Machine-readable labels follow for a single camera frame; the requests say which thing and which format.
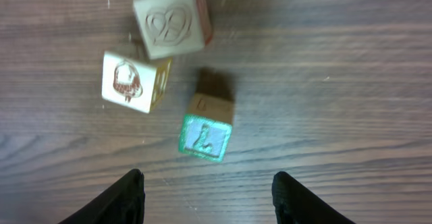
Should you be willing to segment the blue block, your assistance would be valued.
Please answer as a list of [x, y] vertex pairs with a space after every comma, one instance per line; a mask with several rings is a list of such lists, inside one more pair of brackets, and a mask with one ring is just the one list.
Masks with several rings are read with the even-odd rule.
[[133, 8], [150, 59], [197, 52], [213, 37], [206, 0], [133, 0]]

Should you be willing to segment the acorn wooden block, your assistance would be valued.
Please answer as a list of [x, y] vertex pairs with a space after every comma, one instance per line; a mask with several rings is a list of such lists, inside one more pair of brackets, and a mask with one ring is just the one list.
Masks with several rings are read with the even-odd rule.
[[106, 51], [102, 98], [142, 113], [150, 113], [163, 98], [173, 59], [139, 60]]

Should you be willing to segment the green top block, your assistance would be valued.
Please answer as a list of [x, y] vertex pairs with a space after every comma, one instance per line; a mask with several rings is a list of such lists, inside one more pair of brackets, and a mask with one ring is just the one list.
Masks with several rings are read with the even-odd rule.
[[184, 116], [179, 151], [212, 162], [222, 162], [232, 134], [234, 103], [196, 93]]

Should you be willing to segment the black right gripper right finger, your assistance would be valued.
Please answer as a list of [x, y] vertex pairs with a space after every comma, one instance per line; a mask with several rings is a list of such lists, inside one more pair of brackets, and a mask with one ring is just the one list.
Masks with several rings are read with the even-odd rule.
[[271, 191], [278, 224], [354, 224], [284, 171], [274, 175]]

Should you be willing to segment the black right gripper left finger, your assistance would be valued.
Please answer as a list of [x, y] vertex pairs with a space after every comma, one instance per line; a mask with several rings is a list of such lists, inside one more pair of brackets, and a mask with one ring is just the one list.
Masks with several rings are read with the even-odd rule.
[[132, 169], [59, 224], [143, 224], [144, 175]]

